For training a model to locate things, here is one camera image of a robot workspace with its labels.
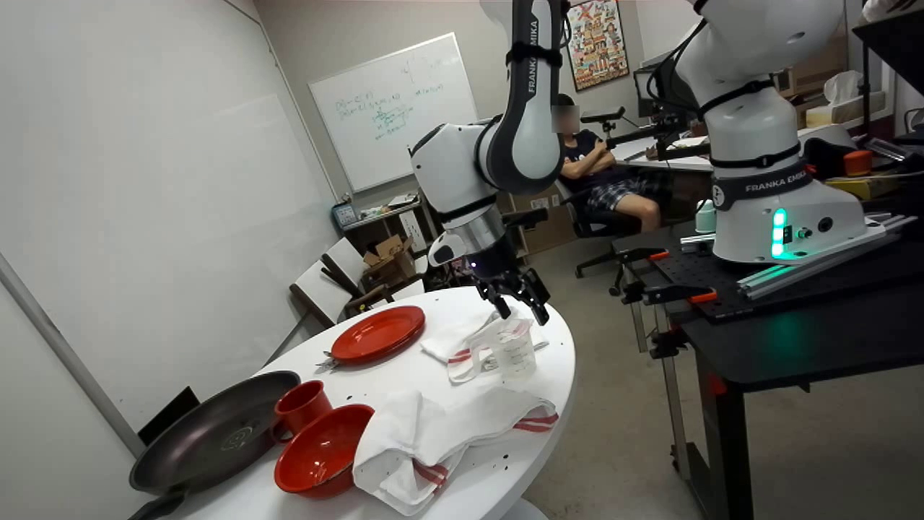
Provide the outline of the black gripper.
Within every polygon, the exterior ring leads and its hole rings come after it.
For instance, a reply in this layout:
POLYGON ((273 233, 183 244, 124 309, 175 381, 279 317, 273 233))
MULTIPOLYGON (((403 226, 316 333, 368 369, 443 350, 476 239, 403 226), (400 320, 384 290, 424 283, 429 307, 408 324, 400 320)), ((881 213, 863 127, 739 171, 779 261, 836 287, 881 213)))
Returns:
POLYGON ((510 238, 491 249, 466 251, 459 233, 440 233, 429 249, 429 287, 476 287, 479 298, 488 301, 501 317, 512 317, 504 291, 520 290, 518 298, 534 311, 534 320, 548 320, 548 290, 534 268, 520 275, 520 261, 510 238))

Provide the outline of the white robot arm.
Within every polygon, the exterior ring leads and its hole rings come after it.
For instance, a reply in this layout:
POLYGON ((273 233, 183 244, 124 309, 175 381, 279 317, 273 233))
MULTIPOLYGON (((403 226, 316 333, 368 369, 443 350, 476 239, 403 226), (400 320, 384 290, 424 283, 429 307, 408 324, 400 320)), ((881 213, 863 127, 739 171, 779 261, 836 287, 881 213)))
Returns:
MULTIPOLYGON (((690 0, 700 23, 678 43, 712 138, 717 238, 729 264, 816 261, 857 244, 870 226, 855 197, 805 173, 797 111, 775 76, 820 50, 836 33, 833 0, 690 0)), ((488 121, 440 124, 413 147, 416 181, 443 233, 429 251, 459 265, 491 303, 531 309, 548 301, 537 275, 518 265, 512 226, 497 200, 553 184, 564 173, 554 116, 569 0, 510 0, 510 98, 488 121)))

